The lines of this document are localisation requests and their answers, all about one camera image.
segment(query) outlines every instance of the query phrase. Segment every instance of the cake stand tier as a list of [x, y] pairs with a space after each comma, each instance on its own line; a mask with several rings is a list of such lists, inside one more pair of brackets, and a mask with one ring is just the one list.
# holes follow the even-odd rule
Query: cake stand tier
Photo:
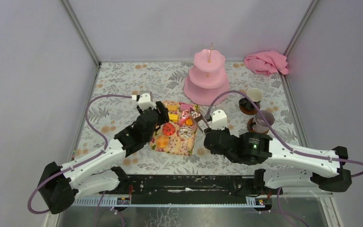
[[197, 86], [203, 88], [217, 88], [227, 82], [227, 74], [225, 68], [221, 68], [217, 72], [204, 72], [194, 66], [189, 71], [190, 80]]
[[204, 72], [216, 72], [225, 67], [226, 58], [219, 51], [212, 51], [211, 63], [208, 63], [209, 50], [204, 49], [194, 55], [194, 65]]
[[[190, 98], [194, 103], [198, 105], [210, 105], [212, 101], [221, 93], [229, 90], [229, 80], [226, 78], [226, 82], [217, 88], [206, 89], [195, 85], [188, 76], [184, 80], [184, 93]], [[223, 101], [227, 95], [220, 97], [215, 105]]]

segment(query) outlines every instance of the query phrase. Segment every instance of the metal frame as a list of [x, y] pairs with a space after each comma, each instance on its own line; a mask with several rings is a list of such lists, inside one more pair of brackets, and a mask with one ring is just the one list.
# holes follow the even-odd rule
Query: metal frame
[[[300, 37], [301, 33], [303, 32], [305, 26], [307, 25], [312, 13], [314, 12], [314, 10], [316, 9], [318, 3], [320, 0], [312, 0], [309, 7], [307, 8], [307, 11], [305, 12], [299, 26], [297, 27], [289, 45], [287, 46], [284, 55], [286, 57], [289, 56], [289, 54], [291, 53], [292, 49], [294, 48], [295, 43], [297, 42], [298, 38]], [[294, 119], [294, 127], [296, 129], [297, 132], [297, 138], [299, 140], [299, 143], [301, 146], [305, 146], [308, 147], [309, 146], [309, 141], [307, 138], [307, 134], [305, 133], [304, 130], [304, 125], [303, 122], [301, 120], [298, 108], [297, 108], [297, 103], [294, 99], [294, 95], [292, 93], [292, 89], [289, 83], [289, 80], [287, 79], [287, 77], [285, 77], [282, 74], [279, 74], [280, 78], [282, 79], [282, 85], [283, 88], [285, 90], [285, 94], [286, 94], [286, 98], [287, 98], [287, 102], [289, 104], [289, 108], [292, 112], [293, 115], [293, 119]], [[322, 204], [322, 208], [328, 223], [328, 226], [331, 227], [343, 227], [343, 222], [341, 220], [340, 214], [337, 210], [336, 207], [336, 202], [335, 202], [335, 198], [333, 196], [331, 197], [319, 197], [320, 202]]]
[[96, 55], [95, 50], [93, 49], [90, 41], [87, 38], [86, 33], [84, 32], [83, 27], [81, 26], [80, 22], [77, 19], [76, 14], [74, 13], [73, 8], [71, 7], [68, 0], [60, 0], [63, 8], [66, 11], [66, 14], [68, 15], [71, 23], [73, 24], [74, 28], [76, 29], [76, 32], [78, 36], [80, 37], [81, 41], [83, 42], [85, 48], [88, 51], [88, 54], [90, 55], [91, 59], [93, 60], [94, 64], [96, 66], [99, 66], [101, 64], [101, 61], [99, 60], [98, 56]]
[[[299, 26], [297, 27], [292, 39], [290, 40], [290, 43], [288, 44], [284, 55], [288, 57], [288, 55], [291, 53], [295, 43], [297, 42], [299, 36], [301, 35], [303, 29], [305, 28], [305, 26], [307, 25], [308, 20], [310, 19], [312, 13], [314, 12], [317, 4], [319, 3], [320, 0], [312, 0], [309, 7], [307, 8], [301, 22], [299, 23]], [[69, 3], [69, 0], [60, 0], [61, 4], [63, 5], [63, 8], [65, 9], [67, 15], [69, 16], [70, 21], [72, 22], [77, 34], [79, 35], [81, 41], [83, 42], [86, 50], [88, 51], [88, 54], [90, 55], [92, 61], [94, 62], [94, 64], [97, 66], [96, 67], [96, 71], [95, 71], [95, 76], [94, 79], [92, 80], [89, 92], [88, 92], [88, 99], [85, 102], [85, 107], [87, 105], [87, 103], [89, 102], [94, 88], [95, 88], [95, 81], [98, 77], [98, 73], [100, 70], [100, 65], [101, 65], [101, 61], [99, 60], [99, 57], [97, 56], [95, 50], [93, 49], [90, 41], [88, 40], [87, 35], [84, 32], [84, 29], [82, 28], [71, 4]], [[288, 81], [288, 79], [284, 76], [281, 75], [281, 80], [282, 80], [282, 85], [283, 88], [285, 90], [285, 95], [287, 98], [287, 102], [289, 104], [289, 108], [292, 112], [293, 115], [293, 119], [294, 119], [294, 127], [296, 129], [297, 132], [297, 138], [299, 140], [299, 143], [301, 146], [305, 146], [307, 147], [309, 145], [308, 142], [308, 138], [307, 135], [305, 133], [304, 127], [303, 127], [303, 123], [302, 120], [300, 118], [300, 114], [298, 112], [297, 109], [297, 104], [295, 102], [294, 96], [292, 94], [292, 90], [291, 90], [291, 86], [290, 83]], [[77, 136], [74, 140], [73, 143], [73, 150], [75, 150], [77, 148], [78, 142], [80, 140], [80, 136], [81, 136], [81, 131], [83, 129], [84, 126], [84, 113], [82, 115], [82, 118], [80, 119], [80, 124], [79, 124], [79, 128], [77, 131]], [[70, 153], [70, 157], [69, 160], [71, 160], [71, 157], [73, 155], [73, 150]], [[336, 209], [336, 205], [335, 205], [335, 199], [333, 198], [333, 196], [327, 196], [327, 195], [321, 195], [320, 197], [320, 202], [322, 204], [323, 210], [324, 210], [324, 214], [326, 217], [326, 220], [328, 222], [329, 226], [337, 226], [337, 227], [342, 227], [342, 221], [339, 215], [338, 210]], [[55, 227], [58, 224], [58, 220], [60, 218], [60, 214], [59, 215], [52, 215], [52, 214], [48, 214], [45, 217], [45, 222], [43, 223], [43, 227]]]

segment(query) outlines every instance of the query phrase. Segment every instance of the cup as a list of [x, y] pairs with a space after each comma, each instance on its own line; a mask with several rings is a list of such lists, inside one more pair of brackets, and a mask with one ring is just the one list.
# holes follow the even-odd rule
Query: cup
[[[262, 101], [264, 94], [258, 88], [250, 88], [245, 93], [254, 103], [259, 107], [259, 103]], [[239, 100], [239, 105], [247, 109], [248, 111], [255, 110], [255, 107], [248, 101], [247, 98], [242, 98]]]
[[[275, 123], [275, 117], [273, 116], [273, 114], [271, 112], [266, 111], [266, 110], [261, 110], [261, 113], [265, 116], [265, 119], [268, 121], [270, 126], [272, 126], [273, 123]], [[266, 133], [269, 130], [269, 127], [267, 126], [267, 124], [265, 124], [265, 121], [259, 112], [257, 114], [255, 114], [250, 127], [255, 132], [258, 132], [258, 133]]]

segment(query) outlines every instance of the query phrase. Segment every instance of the pink napkin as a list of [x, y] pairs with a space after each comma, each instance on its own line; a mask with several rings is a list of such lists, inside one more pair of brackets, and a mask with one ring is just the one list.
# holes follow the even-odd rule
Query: pink napkin
[[279, 54], [276, 51], [264, 51], [248, 55], [244, 63], [247, 68], [257, 74], [264, 74], [270, 76], [278, 70], [286, 75], [289, 73], [287, 68], [287, 57]]

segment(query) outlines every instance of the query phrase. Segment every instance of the white wall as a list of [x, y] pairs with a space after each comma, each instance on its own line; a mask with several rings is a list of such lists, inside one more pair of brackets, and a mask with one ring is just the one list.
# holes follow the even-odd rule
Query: white wall
[[[363, 161], [363, 1], [320, 1], [288, 61], [310, 145]], [[363, 176], [336, 199], [344, 226], [363, 226]]]
[[58, 0], [0, 1], [0, 227], [41, 225], [28, 196], [68, 160], [94, 71]]
[[311, 0], [71, 0], [103, 61], [185, 60], [283, 53]]

